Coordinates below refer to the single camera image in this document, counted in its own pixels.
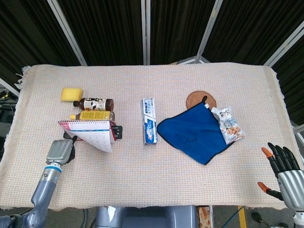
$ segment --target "black curtain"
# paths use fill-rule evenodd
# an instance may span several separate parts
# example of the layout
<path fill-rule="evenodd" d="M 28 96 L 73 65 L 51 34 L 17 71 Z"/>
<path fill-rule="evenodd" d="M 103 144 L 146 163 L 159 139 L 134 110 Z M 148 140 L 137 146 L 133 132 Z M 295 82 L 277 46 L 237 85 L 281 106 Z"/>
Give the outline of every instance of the black curtain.
<path fill-rule="evenodd" d="M 215 0 L 151 1 L 151 64 L 196 56 Z"/>
<path fill-rule="evenodd" d="M 0 0 L 0 77 L 11 86 L 27 65 L 78 66 L 47 1 Z"/>
<path fill-rule="evenodd" d="M 60 0 L 89 66 L 142 65 L 141 0 Z"/>
<path fill-rule="evenodd" d="M 277 72 L 290 119 L 304 124 L 304 37 L 272 67 Z"/>
<path fill-rule="evenodd" d="M 225 0 L 202 56 L 262 65 L 303 20 L 302 0 Z"/>

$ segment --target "black bottle cap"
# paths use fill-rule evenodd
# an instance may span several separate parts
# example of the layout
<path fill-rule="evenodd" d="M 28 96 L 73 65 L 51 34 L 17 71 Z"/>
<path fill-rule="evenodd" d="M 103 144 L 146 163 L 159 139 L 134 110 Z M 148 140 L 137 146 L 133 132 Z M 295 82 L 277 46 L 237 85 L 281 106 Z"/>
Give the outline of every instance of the black bottle cap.
<path fill-rule="evenodd" d="M 78 107 L 79 102 L 78 101 L 73 101 L 73 106 Z"/>

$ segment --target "wooden coaster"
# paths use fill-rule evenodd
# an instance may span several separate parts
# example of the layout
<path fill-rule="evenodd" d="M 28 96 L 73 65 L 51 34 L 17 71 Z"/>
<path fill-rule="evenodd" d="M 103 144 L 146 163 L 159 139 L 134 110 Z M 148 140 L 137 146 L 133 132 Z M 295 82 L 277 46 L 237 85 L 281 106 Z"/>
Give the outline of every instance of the wooden coaster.
<path fill-rule="evenodd" d="M 200 103 L 204 96 L 207 96 L 207 100 L 205 103 L 209 104 L 209 109 L 211 110 L 213 107 L 217 106 L 217 102 L 213 98 L 213 96 L 210 93 L 207 93 L 206 91 L 194 91 L 189 94 L 186 100 L 186 107 L 187 109 L 192 108 L 193 106 Z"/>

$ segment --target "calendar page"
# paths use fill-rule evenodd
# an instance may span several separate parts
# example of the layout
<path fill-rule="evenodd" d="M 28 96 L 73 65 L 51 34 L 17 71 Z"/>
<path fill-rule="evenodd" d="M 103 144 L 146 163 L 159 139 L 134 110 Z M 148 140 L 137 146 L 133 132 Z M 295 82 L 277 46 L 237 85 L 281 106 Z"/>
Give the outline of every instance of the calendar page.
<path fill-rule="evenodd" d="M 59 125 L 71 137 L 78 136 L 92 146 L 112 152 L 111 143 L 114 142 L 110 121 L 59 121 Z"/>

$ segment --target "snack bag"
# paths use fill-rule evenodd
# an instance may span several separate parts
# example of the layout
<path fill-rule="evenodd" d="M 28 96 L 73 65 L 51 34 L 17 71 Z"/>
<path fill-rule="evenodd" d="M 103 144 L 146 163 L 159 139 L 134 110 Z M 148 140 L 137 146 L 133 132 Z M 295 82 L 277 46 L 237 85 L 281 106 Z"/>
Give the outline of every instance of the snack bag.
<path fill-rule="evenodd" d="M 241 130 L 236 120 L 232 116 L 233 112 L 231 106 L 222 110 L 213 107 L 211 112 L 219 122 L 219 127 L 222 131 L 226 144 L 232 143 L 245 136 L 245 133 Z"/>

